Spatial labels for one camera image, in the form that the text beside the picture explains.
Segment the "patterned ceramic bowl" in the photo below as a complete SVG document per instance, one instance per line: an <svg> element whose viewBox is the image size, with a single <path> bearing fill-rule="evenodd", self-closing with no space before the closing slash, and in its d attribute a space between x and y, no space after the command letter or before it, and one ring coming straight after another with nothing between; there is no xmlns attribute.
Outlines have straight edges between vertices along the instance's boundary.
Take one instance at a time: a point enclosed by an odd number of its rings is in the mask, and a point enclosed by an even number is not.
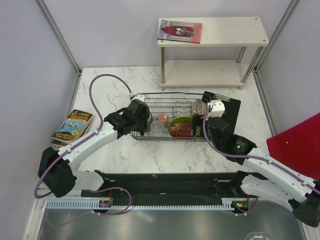
<svg viewBox="0 0 320 240"><path fill-rule="evenodd" d="M204 115L205 112L207 111L207 104L203 102L200 99L196 99L192 104L191 104L191 115Z"/></svg>

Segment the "clear plastic glass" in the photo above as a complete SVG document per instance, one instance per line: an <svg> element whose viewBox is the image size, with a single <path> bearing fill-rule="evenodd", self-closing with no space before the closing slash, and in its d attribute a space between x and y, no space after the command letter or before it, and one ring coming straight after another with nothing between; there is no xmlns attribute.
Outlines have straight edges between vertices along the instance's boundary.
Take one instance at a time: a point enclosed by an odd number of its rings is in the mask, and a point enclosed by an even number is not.
<svg viewBox="0 0 320 240"><path fill-rule="evenodd" d="M160 120L154 120L150 124L150 135L152 137L162 137L165 133L164 123Z"/></svg>

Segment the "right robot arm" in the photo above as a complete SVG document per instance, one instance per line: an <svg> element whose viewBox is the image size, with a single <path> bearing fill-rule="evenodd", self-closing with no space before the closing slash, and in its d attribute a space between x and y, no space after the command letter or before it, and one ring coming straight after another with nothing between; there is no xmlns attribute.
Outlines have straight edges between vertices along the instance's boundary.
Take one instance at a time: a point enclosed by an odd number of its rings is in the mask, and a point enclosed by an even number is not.
<svg viewBox="0 0 320 240"><path fill-rule="evenodd" d="M205 103L196 100L191 106L192 117L201 117L202 133L206 142L218 154L231 162L251 168L266 177L259 180L238 171L229 184L235 197L243 194L265 198L288 209L302 223L310 227L320 224L320 181L305 176L263 152L247 138L234 134L224 119L225 105L221 100Z"/></svg>

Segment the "pink ceramic mug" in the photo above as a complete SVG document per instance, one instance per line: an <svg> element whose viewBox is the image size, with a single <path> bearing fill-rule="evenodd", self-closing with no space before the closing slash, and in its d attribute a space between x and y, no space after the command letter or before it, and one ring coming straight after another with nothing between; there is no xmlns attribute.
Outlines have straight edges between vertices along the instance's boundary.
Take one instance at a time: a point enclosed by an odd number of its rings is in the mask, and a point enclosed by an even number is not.
<svg viewBox="0 0 320 240"><path fill-rule="evenodd" d="M157 119L163 123L164 127L168 127L171 123L171 119L169 118L169 116L166 113L160 113L157 116Z"/></svg>

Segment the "black wire dish rack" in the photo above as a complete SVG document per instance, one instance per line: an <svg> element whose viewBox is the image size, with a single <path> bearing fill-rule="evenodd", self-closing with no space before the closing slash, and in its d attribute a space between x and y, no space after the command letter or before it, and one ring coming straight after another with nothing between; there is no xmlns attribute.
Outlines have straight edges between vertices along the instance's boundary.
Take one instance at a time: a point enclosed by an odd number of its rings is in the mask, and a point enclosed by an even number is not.
<svg viewBox="0 0 320 240"><path fill-rule="evenodd" d="M192 116L191 105L199 99L202 100L203 93L193 92L146 92L137 93L135 99L139 99L148 105L149 112L152 113L153 121L158 120L160 113L165 113L170 120L181 116ZM169 127L165 127L164 135L161 137L151 136L151 132L144 135L137 131L131 132L131 137L138 141L175 141L175 142L204 142L204 137L172 137L169 134Z"/></svg>

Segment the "dark grey mug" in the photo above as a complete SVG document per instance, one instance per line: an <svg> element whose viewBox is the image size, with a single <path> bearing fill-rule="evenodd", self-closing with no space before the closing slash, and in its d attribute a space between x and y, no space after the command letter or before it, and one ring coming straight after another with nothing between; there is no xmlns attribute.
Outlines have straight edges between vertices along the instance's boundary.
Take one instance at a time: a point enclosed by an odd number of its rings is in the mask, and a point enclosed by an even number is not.
<svg viewBox="0 0 320 240"><path fill-rule="evenodd" d="M146 132L150 132L151 131L151 124L153 122L153 115L152 113L150 112L149 113L149 116L148 116L148 119L147 119L147 128L146 128Z"/></svg>

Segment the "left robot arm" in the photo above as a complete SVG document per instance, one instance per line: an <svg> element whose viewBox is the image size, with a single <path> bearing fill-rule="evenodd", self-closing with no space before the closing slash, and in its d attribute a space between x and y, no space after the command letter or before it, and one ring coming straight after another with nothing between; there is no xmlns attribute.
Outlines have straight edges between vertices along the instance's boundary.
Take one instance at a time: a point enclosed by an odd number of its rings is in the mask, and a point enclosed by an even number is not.
<svg viewBox="0 0 320 240"><path fill-rule="evenodd" d="M128 107L110 113L102 124L71 144L42 153L38 176L57 198L72 190L90 190L99 197L106 196L110 185L97 171L79 171L77 167L103 146L132 131L146 132L150 111L143 95L134 97Z"/></svg>

